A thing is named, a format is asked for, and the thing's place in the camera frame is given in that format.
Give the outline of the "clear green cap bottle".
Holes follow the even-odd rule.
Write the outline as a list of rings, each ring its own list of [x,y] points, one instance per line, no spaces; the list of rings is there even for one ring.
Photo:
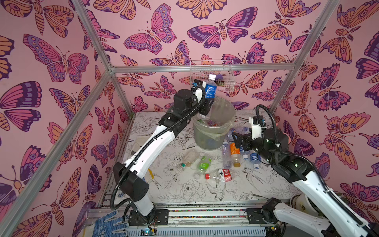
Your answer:
[[[184,156],[183,160],[177,165],[179,170],[185,170],[190,167],[199,158],[199,152],[197,150],[190,150]]]

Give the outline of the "colourful label bottle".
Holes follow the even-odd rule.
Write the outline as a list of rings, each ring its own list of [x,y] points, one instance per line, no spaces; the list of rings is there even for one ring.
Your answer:
[[[238,127],[231,128],[225,137],[225,140],[227,142],[233,142],[234,141],[233,136],[232,136],[233,132],[239,133],[239,134],[247,134],[247,133],[249,133],[249,128],[245,127],[245,126],[238,126]]]

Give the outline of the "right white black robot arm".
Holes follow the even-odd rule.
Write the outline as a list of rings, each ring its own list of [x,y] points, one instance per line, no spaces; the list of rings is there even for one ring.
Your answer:
[[[257,153],[290,184],[298,188],[322,212],[324,218],[297,210],[277,198],[262,207],[264,220],[290,224],[313,237],[377,237],[379,225],[355,213],[326,184],[316,166],[288,150],[289,137],[275,125],[264,129],[257,117],[250,118],[249,133],[232,133],[236,147]]]

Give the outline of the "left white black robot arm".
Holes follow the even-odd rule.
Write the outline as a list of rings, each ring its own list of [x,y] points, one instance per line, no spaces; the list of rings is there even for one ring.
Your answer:
[[[191,89],[182,89],[174,95],[173,105],[162,116],[153,135],[131,158],[113,166],[116,186],[111,194],[111,210],[129,203],[144,217],[153,213],[155,206],[148,197],[150,186],[144,180],[148,169],[164,148],[187,127],[192,117],[210,112],[215,93],[216,86],[194,80]]]

